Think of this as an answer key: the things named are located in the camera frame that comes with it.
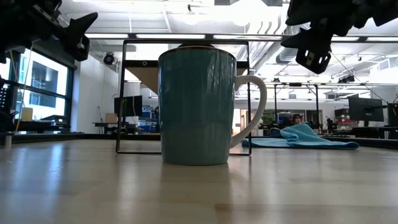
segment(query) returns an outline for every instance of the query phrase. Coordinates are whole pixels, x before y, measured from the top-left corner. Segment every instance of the person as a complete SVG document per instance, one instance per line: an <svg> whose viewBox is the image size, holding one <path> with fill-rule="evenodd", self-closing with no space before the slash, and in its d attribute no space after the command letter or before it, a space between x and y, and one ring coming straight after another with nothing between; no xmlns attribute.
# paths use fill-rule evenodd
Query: person
<svg viewBox="0 0 398 224"><path fill-rule="evenodd" d="M302 119L303 119L303 118L301 117L300 114L294 114L294 115L293 115L293 118L292 118L292 123L293 123L293 125L295 125L295 124L301 124Z"/></svg>

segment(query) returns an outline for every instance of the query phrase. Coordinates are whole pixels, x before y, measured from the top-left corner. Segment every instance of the computer monitor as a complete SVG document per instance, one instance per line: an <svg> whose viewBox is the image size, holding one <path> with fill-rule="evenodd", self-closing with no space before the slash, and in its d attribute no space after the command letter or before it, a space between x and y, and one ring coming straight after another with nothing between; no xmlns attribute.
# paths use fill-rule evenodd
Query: computer monitor
<svg viewBox="0 0 398 224"><path fill-rule="evenodd" d="M348 97L349 118L356 121L384 121L383 103L379 99Z"/></svg>
<svg viewBox="0 0 398 224"><path fill-rule="evenodd" d="M120 98L114 99L114 112L119 114ZM142 116L142 96L123 97L123 117Z"/></svg>

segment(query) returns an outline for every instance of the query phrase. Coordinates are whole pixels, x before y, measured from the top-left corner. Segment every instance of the mug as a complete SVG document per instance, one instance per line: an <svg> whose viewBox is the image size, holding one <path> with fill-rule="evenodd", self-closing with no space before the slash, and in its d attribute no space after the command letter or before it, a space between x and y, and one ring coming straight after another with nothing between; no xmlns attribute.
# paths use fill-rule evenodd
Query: mug
<svg viewBox="0 0 398 224"><path fill-rule="evenodd" d="M159 57L159 116L163 161L207 166L224 164L229 149L256 126L266 107L267 89L255 76L236 76L236 59L214 47L187 46ZM235 91L247 82L261 93L253 120L232 135Z"/></svg>

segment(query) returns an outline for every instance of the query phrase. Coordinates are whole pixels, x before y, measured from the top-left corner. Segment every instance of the mug handle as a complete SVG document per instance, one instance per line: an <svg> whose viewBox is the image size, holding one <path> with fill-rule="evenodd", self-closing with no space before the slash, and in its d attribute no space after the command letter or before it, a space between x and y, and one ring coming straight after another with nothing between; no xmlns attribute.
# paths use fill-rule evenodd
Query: mug handle
<svg viewBox="0 0 398 224"><path fill-rule="evenodd" d="M267 87L266 87L266 84L264 84L264 82L260 78L255 77L253 75L242 75L242 76L236 77L235 91L238 91L239 87L247 82L252 82L252 83L256 84L260 89L259 107L257 108L257 113L254 115L254 118L249 123L249 125L247 127L245 127L239 134L237 134L231 138L230 147L235 147L237 144L239 144L239 142L241 142L251 132L251 130L253 130L253 128L260 121L262 114L266 108Z"/></svg>

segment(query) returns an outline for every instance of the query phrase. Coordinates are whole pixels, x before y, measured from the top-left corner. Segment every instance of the blue towel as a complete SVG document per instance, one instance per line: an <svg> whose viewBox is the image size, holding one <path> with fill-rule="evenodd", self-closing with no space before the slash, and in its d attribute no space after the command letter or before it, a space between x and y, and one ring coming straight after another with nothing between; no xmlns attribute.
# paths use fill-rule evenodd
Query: blue towel
<svg viewBox="0 0 398 224"><path fill-rule="evenodd" d="M329 141L317 136L306 124L296 124L280 130L283 139L253 138L253 147L293 147L306 149L357 149L356 142ZM249 140L244 139L242 146L249 146Z"/></svg>

